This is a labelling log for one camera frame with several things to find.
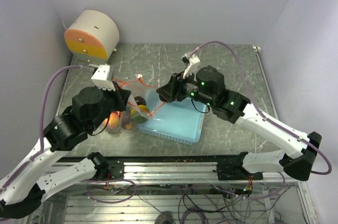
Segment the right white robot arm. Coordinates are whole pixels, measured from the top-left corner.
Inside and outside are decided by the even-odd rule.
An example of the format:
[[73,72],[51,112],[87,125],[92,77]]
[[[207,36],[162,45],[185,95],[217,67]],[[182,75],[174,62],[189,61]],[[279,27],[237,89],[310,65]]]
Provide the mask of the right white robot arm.
[[156,92],[163,102],[191,98],[211,108],[218,118],[243,126],[269,140],[279,150],[267,153],[244,153],[233,166],[234,176],[245,179],[257,172],[284,172],[293,179],[307,181],[313,171],[322,136],[305,133],[285,125],[256,108],[249,98],[226,88],[224,75],[212,66],[184,76],[174,73]]

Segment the clear orange zip bag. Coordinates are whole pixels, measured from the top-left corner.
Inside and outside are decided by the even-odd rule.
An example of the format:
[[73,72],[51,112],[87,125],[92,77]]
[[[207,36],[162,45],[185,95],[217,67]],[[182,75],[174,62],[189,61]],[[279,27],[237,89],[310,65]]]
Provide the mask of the clear orange zip bag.
[[121,112],[112,112],[108,118],[102,122],[102,126],[109,134],[115,134],[120,130]]

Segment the yellow green mango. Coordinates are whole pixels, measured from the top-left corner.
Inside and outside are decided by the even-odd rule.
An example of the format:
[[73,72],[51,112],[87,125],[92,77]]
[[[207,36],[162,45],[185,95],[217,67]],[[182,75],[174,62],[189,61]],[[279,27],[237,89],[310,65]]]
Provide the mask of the yellow green mango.
[[146,105],[138,105],[136,107],[136,111],[138,114],[141,114],[141,115],[145,115],[145,116],[149,115],[149,109],[147,108]]

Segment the spare clear plastic bag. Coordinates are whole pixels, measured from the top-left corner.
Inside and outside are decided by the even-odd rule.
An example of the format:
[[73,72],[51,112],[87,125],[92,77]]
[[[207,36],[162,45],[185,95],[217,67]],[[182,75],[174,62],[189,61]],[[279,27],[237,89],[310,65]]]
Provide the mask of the spare clear plastic bag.
[[125,130],[133,130],[141,124],[151,120],[164,106],[156,92],[156,86],[143,81],[143,75],[138,74],[135,79],[114,79],[122,90],[130,90],[126,110],[119,112],[119,126]]

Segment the dark purple mangosteen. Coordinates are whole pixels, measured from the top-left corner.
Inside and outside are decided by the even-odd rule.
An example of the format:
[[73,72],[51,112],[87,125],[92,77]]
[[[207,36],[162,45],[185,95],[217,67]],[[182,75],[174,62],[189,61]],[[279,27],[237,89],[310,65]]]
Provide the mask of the dark purple mangosteen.
[[120,125],[122,129],[132,130],[134,128],[129,111],[124,111],[120,118]]

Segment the pink yellow peach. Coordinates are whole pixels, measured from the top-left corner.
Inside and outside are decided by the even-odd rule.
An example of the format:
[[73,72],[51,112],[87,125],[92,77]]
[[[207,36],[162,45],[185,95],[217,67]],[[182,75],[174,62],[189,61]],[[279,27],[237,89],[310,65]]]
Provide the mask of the pink yellow peach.
[[120,117],[117,113],[111,113],[109,118],[106,118],[103,122],[106,129],[115,129],[119,127]]

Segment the green lime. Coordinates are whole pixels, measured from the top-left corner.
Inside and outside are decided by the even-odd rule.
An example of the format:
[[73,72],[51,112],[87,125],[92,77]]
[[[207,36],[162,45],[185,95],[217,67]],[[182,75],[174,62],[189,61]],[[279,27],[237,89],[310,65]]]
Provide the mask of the green lime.
[[130,120],[133,123],[143,124],[143,123],[148,121],[148,116],[147,116],[147,114],[144,115],[144,114],[140,114],[138,112],[135,112],[135,113],[130,112]]

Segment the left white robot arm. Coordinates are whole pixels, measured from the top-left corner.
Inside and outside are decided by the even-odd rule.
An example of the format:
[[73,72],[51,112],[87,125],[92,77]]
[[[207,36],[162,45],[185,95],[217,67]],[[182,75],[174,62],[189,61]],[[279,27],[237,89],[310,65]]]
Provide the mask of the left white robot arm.
[[99,153],[52,175],[46,171],[76,145],[85,141],[114,111],[125,111],[130,90],[116,82],[115,90],[86,87],[72,98],[72,105],[56,116],[43,130],[43,150],[37,143],[27,157],[1,180],[1,219],[21,219],[34,212],[42,202],[83,180],[104,179],[109,164]]

